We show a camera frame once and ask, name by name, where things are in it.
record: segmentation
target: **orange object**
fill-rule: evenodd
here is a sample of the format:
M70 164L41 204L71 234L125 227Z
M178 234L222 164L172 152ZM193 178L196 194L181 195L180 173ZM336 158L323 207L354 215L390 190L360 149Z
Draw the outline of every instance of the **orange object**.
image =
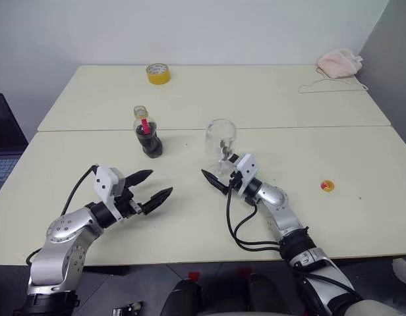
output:
M335 188L335 184L331 180L324 180L320 187L322 188L323 191L325 192L331 192Z

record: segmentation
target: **white table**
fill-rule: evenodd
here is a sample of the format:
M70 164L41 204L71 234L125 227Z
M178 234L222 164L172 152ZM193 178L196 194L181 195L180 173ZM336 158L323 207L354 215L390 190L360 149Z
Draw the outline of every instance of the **white table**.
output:
M155 86L145 66L81 66L38 130L130 130L135 105L145 105L160 130L204 129L218 118L238 128L390 125L364 91L299 94L301 84L322 78L314 65L170 69L171 81Z
M136 187L137 201L173 186L171 197L145 217L115 224L95 241L87 265L130 265L279 259L274 252L238 248L225 223L225 196L200 169L204 131L160 131L163 156L149 159L133 131L40 132L0 192L0 265L21 265L40 247L76 181L93 163L124 174L154 169ZM239 151L256 155L258 178L282 187L310 235L331 257L406 253L406 145L392 127L239 130ZM320 189L333 180L332 193ZM90 176L70 210L98 197ZM250 207L234 198L237 223ZM241 237L270 237L261 214Z

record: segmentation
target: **gray floor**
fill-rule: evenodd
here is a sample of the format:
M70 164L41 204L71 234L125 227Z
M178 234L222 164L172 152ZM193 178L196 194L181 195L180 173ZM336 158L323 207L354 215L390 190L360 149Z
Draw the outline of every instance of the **gray floor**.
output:
M406 314L406 285L393 275L392 259L341 262L340 266L364 298L386 303ZM110 316L113 308L137 301L145 303L141 315L159 315L170 291L189 272L200 273L199 283L205 289L209 282L235 276L241 268L268 276L278 285L291 312L303 314L290 272L283 262L276 261L132 266L125 276L83 273L77 292L80 306L74 315ZM22 305L27 282L27 267L0 266L0 316L10 315Z

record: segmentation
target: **white wall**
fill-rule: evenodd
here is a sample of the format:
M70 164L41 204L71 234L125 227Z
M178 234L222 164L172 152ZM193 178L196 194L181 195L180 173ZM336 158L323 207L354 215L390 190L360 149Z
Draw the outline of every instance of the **white wall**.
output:
M299 64L361 50L388 0L0 0L0 92L27 138L80 64Z

